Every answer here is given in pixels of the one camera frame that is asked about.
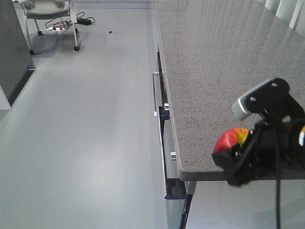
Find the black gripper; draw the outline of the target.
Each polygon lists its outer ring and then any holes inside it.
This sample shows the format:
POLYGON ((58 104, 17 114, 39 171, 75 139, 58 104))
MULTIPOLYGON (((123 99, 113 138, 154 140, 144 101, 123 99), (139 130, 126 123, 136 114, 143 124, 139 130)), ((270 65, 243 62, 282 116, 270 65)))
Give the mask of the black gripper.
POLYGON ((230 186, 240 187, 256 178, 280 177, 282 171, 305 171, 304 119, 285 122, 283 130, 259 123, 251 139, 254 144, 248 160, 240 155, 240 145, 212 153, 230 186))

